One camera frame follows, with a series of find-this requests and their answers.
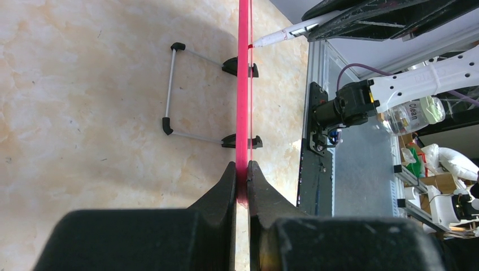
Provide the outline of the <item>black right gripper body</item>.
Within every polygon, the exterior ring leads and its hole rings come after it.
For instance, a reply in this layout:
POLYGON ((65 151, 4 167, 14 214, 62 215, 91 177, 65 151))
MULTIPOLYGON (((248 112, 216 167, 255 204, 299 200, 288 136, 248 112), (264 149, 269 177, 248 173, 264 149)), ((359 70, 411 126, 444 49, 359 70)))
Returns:
POLYGON ((470 0, 321 1, 303 14, 302 21, 332 15, 309 31, 309 41, 384 41, 418 37, 476 9, 478 1, 470 0))

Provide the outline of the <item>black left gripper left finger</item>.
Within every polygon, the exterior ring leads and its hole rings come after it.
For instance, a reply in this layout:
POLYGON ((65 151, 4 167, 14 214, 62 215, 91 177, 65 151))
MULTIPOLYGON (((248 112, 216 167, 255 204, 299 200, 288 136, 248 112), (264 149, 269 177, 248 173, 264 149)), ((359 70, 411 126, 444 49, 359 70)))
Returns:
POLYGON ((236 165, 180 209, 83 209, 53 228, 35 270, 233 270, 236 165))

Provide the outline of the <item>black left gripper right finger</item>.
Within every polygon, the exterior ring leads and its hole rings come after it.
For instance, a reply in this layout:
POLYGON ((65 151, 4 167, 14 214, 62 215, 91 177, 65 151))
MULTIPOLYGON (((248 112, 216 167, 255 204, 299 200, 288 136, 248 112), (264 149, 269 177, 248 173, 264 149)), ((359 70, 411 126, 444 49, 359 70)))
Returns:
POLYGON ((441 252, 412 221, 318 217, 283 197, 249 162, 251 270, 445 270, 441 252))

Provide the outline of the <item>red and white marker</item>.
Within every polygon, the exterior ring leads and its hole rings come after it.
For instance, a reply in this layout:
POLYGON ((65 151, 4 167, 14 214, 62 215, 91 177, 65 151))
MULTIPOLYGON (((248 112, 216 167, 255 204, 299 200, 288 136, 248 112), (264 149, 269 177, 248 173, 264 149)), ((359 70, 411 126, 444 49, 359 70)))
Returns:
POLYGON ((282 42, 286 40, 292 40, 300 36, 305 36, 307 33, 312 31, 314 27, 318 27, 325 24, 327 21, 330 21, 331 19, 335 18, 341 13, 342 11, 335 10, 327 14, 320 15, 312 19, 308 19, 301 23, 291 25, 282 30, 278 30, 276 32, 270 33, 266 36, 259 38, 258 40, 249 44, 248 48, 253 49, 258 47, 264 47, 264 46, 272 45, 274 43, 278 43, 278 42, 282 42))

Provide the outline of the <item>pink framed whiteboard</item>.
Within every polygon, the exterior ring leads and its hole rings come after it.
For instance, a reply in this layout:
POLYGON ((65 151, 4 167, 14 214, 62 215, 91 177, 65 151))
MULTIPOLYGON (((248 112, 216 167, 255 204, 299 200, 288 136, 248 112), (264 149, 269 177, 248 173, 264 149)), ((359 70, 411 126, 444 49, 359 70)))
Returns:
POLYGON ((236 172, 237 202, 248 207, 247 170, 249 151, 249 41, 252 2, 240 0, 238 6, 237 105, 236 105, 236 172))

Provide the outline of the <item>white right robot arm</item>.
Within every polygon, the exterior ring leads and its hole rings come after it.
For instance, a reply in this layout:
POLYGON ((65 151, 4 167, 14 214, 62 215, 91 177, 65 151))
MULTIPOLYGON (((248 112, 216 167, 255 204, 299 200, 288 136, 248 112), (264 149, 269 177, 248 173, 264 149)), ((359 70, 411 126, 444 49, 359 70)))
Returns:
MULTIPOLYGON (((477 1, 321 1, 302 21, 326 16, 312 28, 308 41, 328 38, 394 40, 419 36, 478 8, 477 1)), ((321 130, 361 125, 369 117, 399 104, 430 95, 478 85, 478 48, 397 75, 349 83, 334 99, 313 105, 312 123, 321 130)))

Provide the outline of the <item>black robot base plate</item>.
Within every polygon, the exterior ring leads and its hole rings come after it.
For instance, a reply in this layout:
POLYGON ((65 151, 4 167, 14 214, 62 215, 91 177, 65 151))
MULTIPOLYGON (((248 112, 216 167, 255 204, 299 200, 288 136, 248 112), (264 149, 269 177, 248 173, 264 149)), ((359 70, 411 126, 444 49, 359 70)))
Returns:
POLYGON ((328 101, 328 93, 317 82, 306 92, 300 150, 297 207, 315 216, 333 216, 333 154, 326 147, 325 132, 314 119, 314 109, 328 101))

